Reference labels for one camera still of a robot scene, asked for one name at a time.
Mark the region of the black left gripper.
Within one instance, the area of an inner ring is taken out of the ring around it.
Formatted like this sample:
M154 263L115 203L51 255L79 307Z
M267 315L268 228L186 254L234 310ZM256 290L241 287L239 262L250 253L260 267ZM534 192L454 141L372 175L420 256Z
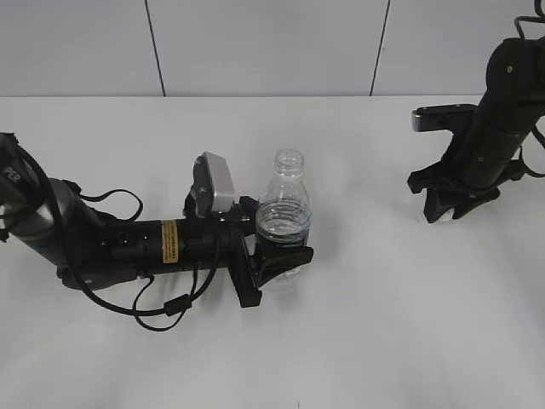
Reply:
M255 233L258 202L242 196L225 213L197 216L197 203L188 195L182 220L182 268L199 265L203 269L225 268L243 308L261 303L261 288L281 274L310 263L314 249L305 245L282 246L257 241L253 255L253 281L250 254L245 238Z

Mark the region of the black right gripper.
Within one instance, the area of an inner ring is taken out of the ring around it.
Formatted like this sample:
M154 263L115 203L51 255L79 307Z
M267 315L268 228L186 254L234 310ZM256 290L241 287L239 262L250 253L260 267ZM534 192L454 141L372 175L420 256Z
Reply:
M522 161L513 157L525 138L526 127L522 124L454 129L440 161L411 172L408 178L413 193L426 188L423 214L427 222L435 223L452 211L451 218L458 220L498 199L499 185L517 181L525 173Z

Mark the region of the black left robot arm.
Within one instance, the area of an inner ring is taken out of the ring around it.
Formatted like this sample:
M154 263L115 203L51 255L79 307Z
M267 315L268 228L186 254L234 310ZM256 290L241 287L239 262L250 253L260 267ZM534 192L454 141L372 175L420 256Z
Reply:
M261 301L261 288L292 268L308 264L311 247L257 248L257 202L236 197L226 160L202 153L183 216L174 220L120 219L94 208L71 181L50 178L19 144L1 136L3 239L14 236L56 266L63 285L98 300L98 291L144 276L226 269L244 308Z

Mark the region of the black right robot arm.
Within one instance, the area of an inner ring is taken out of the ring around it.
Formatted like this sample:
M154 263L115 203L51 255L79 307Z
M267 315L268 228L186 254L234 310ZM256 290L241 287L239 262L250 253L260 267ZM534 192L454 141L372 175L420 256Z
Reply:
M503 183L539 176L525 164L521 148L529 134L544 142L536 128L544 116L544 41L504 40L489 59L485 82L477 105L419 107L412 113L414 131L452 134L439 162L408 177L414 194L426 194L429 223L445 213L457 220L497 199Z

